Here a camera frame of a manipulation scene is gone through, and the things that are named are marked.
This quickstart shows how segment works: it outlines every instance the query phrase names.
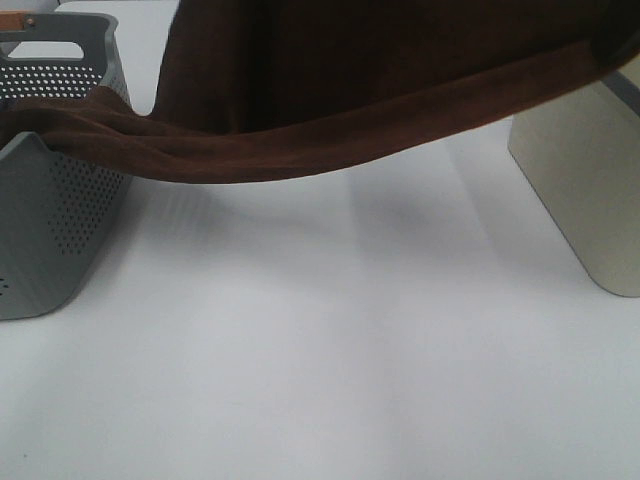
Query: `brown towel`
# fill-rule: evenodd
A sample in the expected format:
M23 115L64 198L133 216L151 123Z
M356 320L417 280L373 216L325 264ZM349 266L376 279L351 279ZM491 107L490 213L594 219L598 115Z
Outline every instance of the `brown towel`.
M153 113L25 99L0 145L189 183L345 168L567 93L640 51L640 0L182 0Z

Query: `brown cloth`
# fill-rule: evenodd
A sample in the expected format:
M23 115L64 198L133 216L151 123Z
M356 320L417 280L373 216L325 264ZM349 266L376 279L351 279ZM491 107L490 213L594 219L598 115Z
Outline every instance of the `brown cloth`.
M277 180L474 128L593 82L640 50L640 0L182 0L155 108L106 87L25 99L0 145L142 177Z

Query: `white surface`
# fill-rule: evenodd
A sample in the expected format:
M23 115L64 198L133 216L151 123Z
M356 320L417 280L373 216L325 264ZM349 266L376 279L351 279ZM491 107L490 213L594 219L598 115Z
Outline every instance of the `white surface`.
M508 129L135 181L77 298L0 324L0 478L640 478L640 301L587 278Z

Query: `perforated basket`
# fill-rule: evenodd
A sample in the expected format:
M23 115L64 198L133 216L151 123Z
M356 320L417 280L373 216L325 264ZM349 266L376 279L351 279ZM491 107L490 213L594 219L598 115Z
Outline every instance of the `perforated basket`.
M34 14L0 42L78 44L82 59L0 54L0 102L29 96L82 98L106 85L128 101L114 38L116 20ZM49 150L32 132L0 150L0 320L38 316L81 284L118 213L131 177Z

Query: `orange tag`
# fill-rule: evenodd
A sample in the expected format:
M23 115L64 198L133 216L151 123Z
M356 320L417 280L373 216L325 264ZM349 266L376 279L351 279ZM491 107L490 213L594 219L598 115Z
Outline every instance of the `orange tag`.
M0 11L0 31L24 30L24 17L30 12Z

